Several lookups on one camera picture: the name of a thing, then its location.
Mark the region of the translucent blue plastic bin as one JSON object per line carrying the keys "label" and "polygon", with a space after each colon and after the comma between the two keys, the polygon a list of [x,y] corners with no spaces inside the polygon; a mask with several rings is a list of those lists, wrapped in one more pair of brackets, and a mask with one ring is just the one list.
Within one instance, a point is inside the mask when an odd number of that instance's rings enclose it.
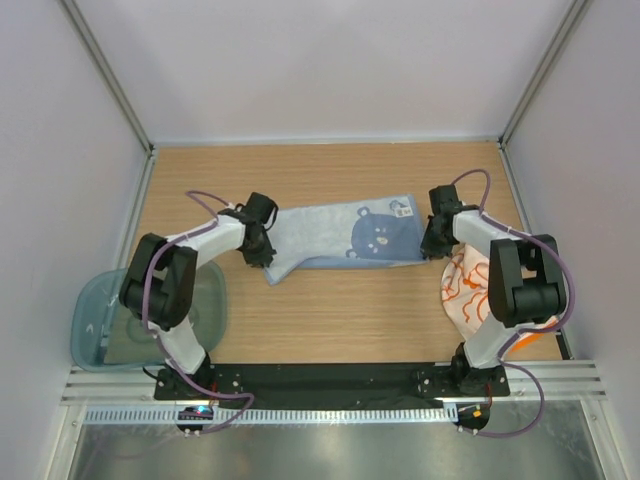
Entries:
{"label": "translucent blue plastic bin", "polygon": [[[119,371],[159,365],[163,356],[140,320],[119,302],[127,271],[99,274],[81,290],[72,321],[73,361],[90,372]],[[222,340],[227,325],[227,289],[220,267],[209,262],[196,274],[189,321],[209,351]]]}

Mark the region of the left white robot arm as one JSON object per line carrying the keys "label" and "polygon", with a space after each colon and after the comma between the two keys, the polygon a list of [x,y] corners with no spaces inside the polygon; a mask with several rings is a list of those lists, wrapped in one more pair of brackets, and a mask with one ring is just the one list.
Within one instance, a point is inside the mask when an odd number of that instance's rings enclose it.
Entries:
{"label": "left white robot arm", "polygon": [[189,320],[200,267],[238,251],[245,263],[265,269],[276,255],[268,236],[279,212],[276,202],[253,192],[240,204],[202,191],[187,196],[210,218],[182,233],[141,237],[119,291],[119,302],[141,321],[164,357],[177,388],[191,400],[211,392],[213,370],[208,351]]}

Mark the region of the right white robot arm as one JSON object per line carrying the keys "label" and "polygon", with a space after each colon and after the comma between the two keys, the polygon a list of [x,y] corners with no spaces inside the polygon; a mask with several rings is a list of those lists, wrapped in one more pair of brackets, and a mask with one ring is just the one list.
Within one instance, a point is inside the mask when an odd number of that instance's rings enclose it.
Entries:
{"label": "right white robot arm", "polygon": [[546,333],[549,320],[567,312],[566,266],[553,236],[501,224],[464,204],[454,185],[431,189],[429,199],[420,251],[426,260],[449,261],[443,303],[465,299],[465,317],[486,315],[439,378],[449,391],[481,396],[500,379],[501,362],[521,335]]}

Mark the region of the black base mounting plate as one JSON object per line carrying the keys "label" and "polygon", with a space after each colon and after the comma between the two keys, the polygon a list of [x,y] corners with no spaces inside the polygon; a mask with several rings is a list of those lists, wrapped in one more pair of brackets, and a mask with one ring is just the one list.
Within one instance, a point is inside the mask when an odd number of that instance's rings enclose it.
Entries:
{"label": "black base mounting plate", "polygon": [[457,373],[449,364],[218,364],[206,388],[249,392],[261,410],[402,410],[435,408],[442,398],[507,397],[505,370]]}

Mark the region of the blue bear towel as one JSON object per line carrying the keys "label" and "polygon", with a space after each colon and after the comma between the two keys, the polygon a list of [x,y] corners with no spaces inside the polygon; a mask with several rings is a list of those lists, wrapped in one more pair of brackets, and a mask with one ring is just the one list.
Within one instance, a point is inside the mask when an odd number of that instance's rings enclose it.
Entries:
{"label": "blue bear towel", "polygon": [[276,285],[297,268],[420,264],[423,233],[411,194],[283,209],[268,232],[276,255],[265,277]]}

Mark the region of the orange and white towel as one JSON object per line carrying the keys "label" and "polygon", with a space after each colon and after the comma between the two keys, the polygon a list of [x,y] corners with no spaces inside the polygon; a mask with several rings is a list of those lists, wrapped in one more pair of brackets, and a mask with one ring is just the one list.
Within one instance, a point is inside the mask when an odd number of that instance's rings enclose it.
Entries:
{"label": "orange and white towel", "polygon": [[444,268],[440,296],[444,312],[464,340],[469,340],[487,319],[489,259],[463,245]]}

